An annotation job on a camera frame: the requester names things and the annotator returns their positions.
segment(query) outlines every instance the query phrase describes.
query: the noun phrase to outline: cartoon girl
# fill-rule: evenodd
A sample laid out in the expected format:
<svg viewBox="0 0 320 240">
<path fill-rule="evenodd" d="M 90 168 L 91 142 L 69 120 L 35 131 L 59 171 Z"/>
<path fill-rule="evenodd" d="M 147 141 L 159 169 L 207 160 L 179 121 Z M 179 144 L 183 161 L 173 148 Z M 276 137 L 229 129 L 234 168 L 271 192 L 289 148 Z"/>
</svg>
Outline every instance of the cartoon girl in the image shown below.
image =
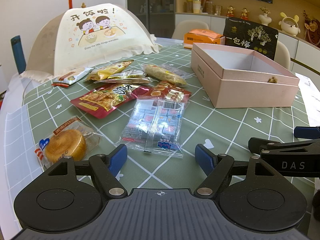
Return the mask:
<svg viewBox="0 0 320 240">
<path fill-rule="evenodd" d="M 94 32 L 95 25 L 93 24 L 92 20 L 90 20 L 89 18 L 77 23 L 77 26 L 79 26 L 79 29 L 83 31 L 83 34 Z"/>
<path fill-rule="evenodd" d="M 99 16 L 96 18 L 96 24 L 100 26 L 100 29 L 110 28 L 110 18 L 107 16 Z"/>
</svg>

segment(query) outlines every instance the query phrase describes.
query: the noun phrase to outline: barcode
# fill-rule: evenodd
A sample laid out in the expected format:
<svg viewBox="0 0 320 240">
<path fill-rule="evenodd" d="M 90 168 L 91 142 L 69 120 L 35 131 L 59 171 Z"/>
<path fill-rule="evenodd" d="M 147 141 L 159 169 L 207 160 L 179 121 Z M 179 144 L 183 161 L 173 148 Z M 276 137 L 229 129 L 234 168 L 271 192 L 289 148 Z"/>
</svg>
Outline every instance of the barcode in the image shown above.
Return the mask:
<svg viewBox="0 0 320 240">
<path fill-rule="evenodd" d="M 163 109 L 183 109 L 184 103 L 177 103 L 177 102 L 172 102 L 172 101 L 165 101 Z"/>
</svg>

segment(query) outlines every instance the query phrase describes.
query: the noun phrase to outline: dark red snack bag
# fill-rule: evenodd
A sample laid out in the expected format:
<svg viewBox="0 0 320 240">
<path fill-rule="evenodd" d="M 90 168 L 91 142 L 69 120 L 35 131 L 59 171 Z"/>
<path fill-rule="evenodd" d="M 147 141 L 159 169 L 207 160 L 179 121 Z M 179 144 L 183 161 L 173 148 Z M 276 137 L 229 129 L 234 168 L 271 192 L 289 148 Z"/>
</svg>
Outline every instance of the dark red snack bag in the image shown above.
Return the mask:
<svg viewBox="0 0 320 240">
<path fill-rule="evenodd" d="M 70 102 L 101 119 L 118 108 L 121 104 L 136 99 L 148 92 L 150 87 L 137 84 L 106 84 Z"/>
<path fill-rule="evenodd" d="M 178 88 L 167 81 L 159 82 L 155 87 L 150 89 L 144 96 L 167 99 L 176 102 L 186 103 L 191 92 Z"/>
</svg>

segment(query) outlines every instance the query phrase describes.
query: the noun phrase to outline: gray ribbed panel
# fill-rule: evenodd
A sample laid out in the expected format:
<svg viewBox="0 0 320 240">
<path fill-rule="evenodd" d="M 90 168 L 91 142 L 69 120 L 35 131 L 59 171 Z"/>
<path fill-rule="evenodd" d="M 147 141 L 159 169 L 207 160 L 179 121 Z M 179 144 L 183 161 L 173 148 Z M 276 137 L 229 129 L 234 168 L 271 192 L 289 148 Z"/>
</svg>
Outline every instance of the gray ribbed panel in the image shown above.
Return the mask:
<svg viewBox="0 0 320 240">
<path fill-rule="evenodd" d="M 211 200 L 195 198 L 187 189 L 135 189 L 111 200 L 89 225 L 62 234 L 26 229 L 17 240 L 307 240 L 296 229 L 258 234 L 230 223 Z"/>
</svg>

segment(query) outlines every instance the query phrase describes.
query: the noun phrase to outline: open cardboard box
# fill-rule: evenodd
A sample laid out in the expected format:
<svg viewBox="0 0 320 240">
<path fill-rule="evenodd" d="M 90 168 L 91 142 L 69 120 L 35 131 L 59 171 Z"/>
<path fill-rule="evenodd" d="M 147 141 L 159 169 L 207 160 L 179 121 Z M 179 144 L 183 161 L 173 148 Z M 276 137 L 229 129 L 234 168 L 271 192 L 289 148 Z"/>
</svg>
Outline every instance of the open cardboard box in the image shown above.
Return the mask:
<svg viewBox="0 0 320 240">
<path fill-rule="evenodd" d="M 216 108 L 291 106 L 299 88 L 289 70 L 250 49 L 194 43 L 191 67 Z"/>
</svg>

